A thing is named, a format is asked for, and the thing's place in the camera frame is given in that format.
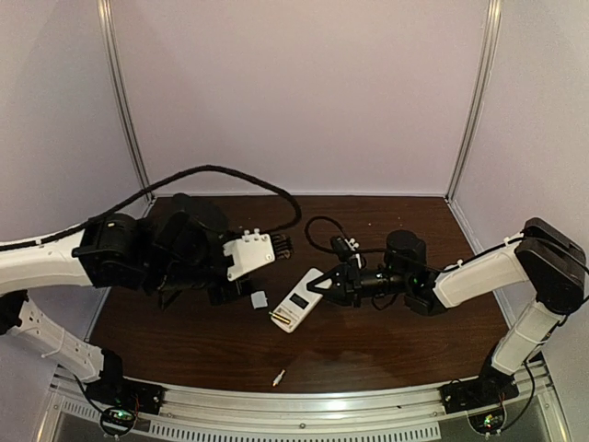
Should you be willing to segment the gold AAA battery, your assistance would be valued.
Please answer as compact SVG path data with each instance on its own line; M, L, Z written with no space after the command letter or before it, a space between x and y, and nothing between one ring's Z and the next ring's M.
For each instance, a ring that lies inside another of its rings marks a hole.
M273 320L277 320L277 321L279 321L280 323L282 323L282 324L285 324L285 325L290 325L290 324L291 324L291 322L292 322L290 319L288 319L288 318L286 318L286 317L284 317L284 316L282 316L282 315L280 315L280 314L278 314L278 313L276 313L276 312L273 312L273 311L271 311L271 312L269 313L269 316L270 316L270 317L271 317Z

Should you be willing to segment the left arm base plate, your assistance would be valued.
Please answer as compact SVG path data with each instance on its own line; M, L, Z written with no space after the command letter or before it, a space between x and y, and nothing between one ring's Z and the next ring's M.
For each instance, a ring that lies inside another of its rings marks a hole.
M86 394L92 401L118 406L139 413L158 415L166 389L157 384L123 378L118 384L97 380L86 384Z

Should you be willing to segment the white red remote control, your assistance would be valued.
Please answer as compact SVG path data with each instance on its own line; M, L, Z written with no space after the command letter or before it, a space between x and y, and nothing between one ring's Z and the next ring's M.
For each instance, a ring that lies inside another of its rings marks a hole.
M299 280L282 302L273 309L273 312L292 321L290 325L285 325L271 318L271 321L286 333L294 332L323 297L319 293L309 292L306 289L310 270Z

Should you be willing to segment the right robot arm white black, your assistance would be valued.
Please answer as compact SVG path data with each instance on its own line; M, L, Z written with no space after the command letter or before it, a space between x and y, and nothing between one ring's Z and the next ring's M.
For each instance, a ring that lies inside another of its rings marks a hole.
M358 307L365 298L402 296L411 311L435 316L504 286L528 282L534 287L535 297L492 347L478 376L442 387L449 412L464 409L468 400L488 407L514 397L515 372L588 300L584 250L538 217L500 244L444 269L428 265L425 241L408 230L387 235L379 251L383 262L375 269L363 265L364 250L347 238L333 237L330 244L339 265L306 283L306 289L344 307Z

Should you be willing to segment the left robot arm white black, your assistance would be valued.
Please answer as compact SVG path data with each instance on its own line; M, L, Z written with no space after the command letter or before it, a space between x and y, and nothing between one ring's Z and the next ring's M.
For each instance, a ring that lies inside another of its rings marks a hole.
M233 232L222 210L177 193L157 218L115 213L71 236L1 247L1 333L71 371L94 400L122 409L139 394L111 350L83 343L49 319L31 288L123 287L158 296L167 308L184 290L204 290L214 306L252 293L250 273L293 253L291 239L259 229Z

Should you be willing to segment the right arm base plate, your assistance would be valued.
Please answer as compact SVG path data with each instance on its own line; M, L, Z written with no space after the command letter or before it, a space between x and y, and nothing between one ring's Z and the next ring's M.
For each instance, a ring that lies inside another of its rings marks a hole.
M454 379L439 388L446 414L458 413L499 404L516 398L519 389L510 378L506 384L494 379Z

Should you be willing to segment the grey battery compartment cover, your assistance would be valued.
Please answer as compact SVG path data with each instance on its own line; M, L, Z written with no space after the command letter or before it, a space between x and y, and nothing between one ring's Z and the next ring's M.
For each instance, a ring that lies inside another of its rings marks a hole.
M264 291L257 291L250 295L250 302L254 309L264 309L269 306L268 298Z

